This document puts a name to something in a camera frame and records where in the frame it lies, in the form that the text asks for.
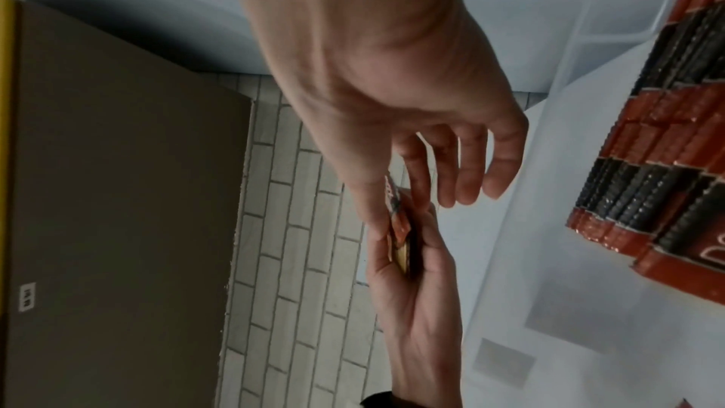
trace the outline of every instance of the wrist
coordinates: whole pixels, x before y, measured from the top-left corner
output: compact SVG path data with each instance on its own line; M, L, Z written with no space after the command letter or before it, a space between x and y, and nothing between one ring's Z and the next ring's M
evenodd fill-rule
M460 364L433 362L402 350L389 350L389 355L395 397L425 408L463 407Z

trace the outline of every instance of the hand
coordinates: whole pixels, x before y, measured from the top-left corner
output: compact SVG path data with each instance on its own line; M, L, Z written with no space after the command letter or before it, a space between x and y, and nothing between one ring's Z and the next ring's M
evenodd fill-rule
M389 261L386 239L368 239L368 284L390 356L393 395L427 408L456 408L462 406L463 326L455 262L433 206L412 214L423 239L423 273L415 282Z
M514 179L526 117L462 0L242 1L272 74L377 238L389 224L391 150L417 209L430 201L417 133L433 147L444 207L471 204L482 188L496 198Z

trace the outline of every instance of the dark sleeve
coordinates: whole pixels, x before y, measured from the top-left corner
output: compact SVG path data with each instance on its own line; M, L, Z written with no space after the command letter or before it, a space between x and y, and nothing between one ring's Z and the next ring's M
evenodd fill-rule
M392 392L381 392L367 397L362 401L363 408L424 408L415 403L395 397Z

